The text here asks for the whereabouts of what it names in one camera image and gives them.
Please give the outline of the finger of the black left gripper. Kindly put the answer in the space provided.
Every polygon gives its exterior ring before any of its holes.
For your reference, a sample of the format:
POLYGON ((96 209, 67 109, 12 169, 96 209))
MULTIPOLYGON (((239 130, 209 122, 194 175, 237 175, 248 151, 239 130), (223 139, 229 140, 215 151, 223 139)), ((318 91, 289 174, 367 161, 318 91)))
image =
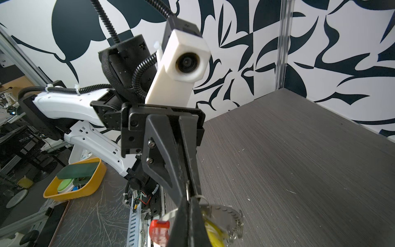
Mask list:
POLYGON ((191 187, 191 196, 201 195, 201 183, 196 161, 197 146, 197 118, 194 116, 180 116, 179 124, 185 153, 188 181, 191 187))
POLYGON ((170 117, 150 114, 146 118, 143 170, 169 194, 179 206, 182 199, 189 203, 187 164, 179 124, 180 114, 170 117))

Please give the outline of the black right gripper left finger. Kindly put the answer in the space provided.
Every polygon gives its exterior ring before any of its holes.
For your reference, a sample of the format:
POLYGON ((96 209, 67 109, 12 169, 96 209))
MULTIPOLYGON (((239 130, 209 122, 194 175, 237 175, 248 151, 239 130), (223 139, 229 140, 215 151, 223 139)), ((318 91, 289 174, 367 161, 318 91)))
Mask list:
POLYGON ((171 233, 167 243, 168 247, 186 247, 188 246, 188 209, 187 199, 182 199, 175 215, 171 233))

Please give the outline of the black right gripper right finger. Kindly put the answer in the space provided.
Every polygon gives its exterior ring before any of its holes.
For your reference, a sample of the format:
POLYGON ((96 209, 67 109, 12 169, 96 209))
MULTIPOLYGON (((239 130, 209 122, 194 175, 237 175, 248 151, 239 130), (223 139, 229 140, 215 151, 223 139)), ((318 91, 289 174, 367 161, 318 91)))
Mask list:
POLYGON ((188 246, 189 247, 212 247, 209 240, 199 201, 192 197, 189 201, 188 210, 188 246))

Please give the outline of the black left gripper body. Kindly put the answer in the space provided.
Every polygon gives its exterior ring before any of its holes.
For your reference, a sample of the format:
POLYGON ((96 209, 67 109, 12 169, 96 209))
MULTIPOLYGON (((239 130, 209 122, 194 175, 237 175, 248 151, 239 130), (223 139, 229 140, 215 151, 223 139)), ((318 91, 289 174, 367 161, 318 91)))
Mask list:
POLYGON ((105 127, 121 133, 121 156, 146 152, 156 145, 179 147, 190 157, 201 144, 205 113, 200 109, 103 101, 90 105, 105 127))

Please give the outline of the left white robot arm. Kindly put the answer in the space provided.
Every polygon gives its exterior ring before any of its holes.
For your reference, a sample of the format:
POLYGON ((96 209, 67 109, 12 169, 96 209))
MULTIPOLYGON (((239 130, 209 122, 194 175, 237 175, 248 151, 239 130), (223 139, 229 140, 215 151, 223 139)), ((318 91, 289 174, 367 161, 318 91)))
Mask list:
POLYGON ((195 24, 162 1, 148 5, 166 22, 155 53, 143 36, 121 40, 101 3, 90 1, 114 40, 98 54, 107 83, 28 87, 18 100, 45 136, 87 148, 135 190, 148 194, 160 186, 176 204, 188 205, 201 194, 196 149, 205 115, 187 105, 211 52, 195 24))

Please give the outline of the yellow plastic bin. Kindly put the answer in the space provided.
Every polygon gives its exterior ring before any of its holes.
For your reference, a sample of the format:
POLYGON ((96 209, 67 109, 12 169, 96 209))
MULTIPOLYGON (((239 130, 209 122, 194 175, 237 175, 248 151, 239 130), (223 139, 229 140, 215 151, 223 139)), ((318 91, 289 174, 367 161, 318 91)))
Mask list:
POLYGON ((63 202, 95 193, 101 185, 107 167, 100 158, 69 164, 50 182, 43 198, 63 202))

